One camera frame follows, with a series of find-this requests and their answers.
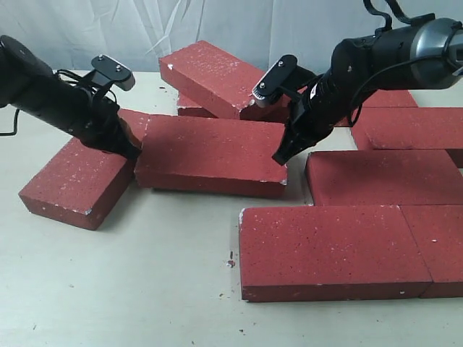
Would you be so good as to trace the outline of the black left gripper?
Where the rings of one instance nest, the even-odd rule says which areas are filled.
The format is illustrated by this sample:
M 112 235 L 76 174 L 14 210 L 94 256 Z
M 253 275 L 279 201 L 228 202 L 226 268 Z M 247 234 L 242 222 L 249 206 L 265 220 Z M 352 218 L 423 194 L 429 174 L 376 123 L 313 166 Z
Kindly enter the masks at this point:
M 78 140 L 92 149 L 137 159 L 141 154 L 142 143 L 130 125 L 119 116 L 119 105 L 103 97 L 90 110 L 90 118 L 83 123 L 77 135 Z

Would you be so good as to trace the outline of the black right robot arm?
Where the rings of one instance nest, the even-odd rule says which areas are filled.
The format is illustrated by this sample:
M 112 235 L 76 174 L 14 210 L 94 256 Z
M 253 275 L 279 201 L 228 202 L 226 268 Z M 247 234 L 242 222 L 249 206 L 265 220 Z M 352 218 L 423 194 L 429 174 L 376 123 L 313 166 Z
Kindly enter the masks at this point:
M 275 64 L 279 92 L 292 100 L 279 148 L 280 165 L 315 146 L 343 119 L 354 126 L 362 104 L 379 90 L 443 90 L 462 77 L 462 23 L 431 20 L 361 38 L 347 38 L 316 75 L 293 55 Z

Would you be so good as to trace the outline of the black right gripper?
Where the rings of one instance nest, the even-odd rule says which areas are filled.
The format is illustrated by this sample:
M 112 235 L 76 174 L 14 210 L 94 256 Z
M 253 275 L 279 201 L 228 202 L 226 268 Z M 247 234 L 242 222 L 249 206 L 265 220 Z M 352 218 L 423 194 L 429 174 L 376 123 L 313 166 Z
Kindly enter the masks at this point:
M 311 82 L 291 107 L 289 122 L 272 159 L 284 165 L 327 138 L 335 125 L 358 107 L 353 97 L 354 90 L 337 83 L 331 70 Z

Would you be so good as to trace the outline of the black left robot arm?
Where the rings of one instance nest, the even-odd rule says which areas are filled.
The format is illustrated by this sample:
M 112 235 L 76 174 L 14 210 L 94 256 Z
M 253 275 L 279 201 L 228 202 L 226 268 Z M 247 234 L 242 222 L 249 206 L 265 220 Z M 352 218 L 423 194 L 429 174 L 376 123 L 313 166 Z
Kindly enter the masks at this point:
M 73 136 L 84 146 L 134 160 L 140 144 L 119 116 L 116 99 L 107 97 L 116 85 L 123 91 L 135 86 L 132 71 L 100 54 L 85 76 L 56 71 L 21 42 L 1 36 L 1 107 L 14 106 Z

